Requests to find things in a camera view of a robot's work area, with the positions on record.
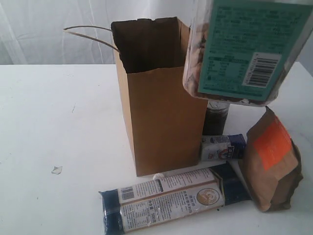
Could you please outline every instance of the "white backdrop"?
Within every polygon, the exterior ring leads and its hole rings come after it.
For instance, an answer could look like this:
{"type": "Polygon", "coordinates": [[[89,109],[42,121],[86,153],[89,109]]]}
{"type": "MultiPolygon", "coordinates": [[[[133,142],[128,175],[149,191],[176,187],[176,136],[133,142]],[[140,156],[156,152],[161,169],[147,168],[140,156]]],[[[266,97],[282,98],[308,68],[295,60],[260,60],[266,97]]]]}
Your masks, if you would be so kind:
{"type": "MultiPolygon", "coordinates": [[[[65,34],[69,26],[110,28],[113,21],[178,16],[187,25],[193,0],[0,0],[0,64],[112,64],[112,49],[65,34]]],[[[77,32],[111,42],[108,31],[77,32]]]]}

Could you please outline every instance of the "jar label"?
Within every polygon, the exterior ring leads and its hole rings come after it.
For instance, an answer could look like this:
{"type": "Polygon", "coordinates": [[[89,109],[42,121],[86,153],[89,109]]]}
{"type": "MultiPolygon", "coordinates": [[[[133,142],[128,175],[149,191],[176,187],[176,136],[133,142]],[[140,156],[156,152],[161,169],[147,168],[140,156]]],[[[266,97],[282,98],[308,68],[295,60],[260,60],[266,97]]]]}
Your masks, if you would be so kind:
{"type": "Polygon", "coordinates": [[[215,0],[198,92],[264,101],[312,6],[215,0]]]}

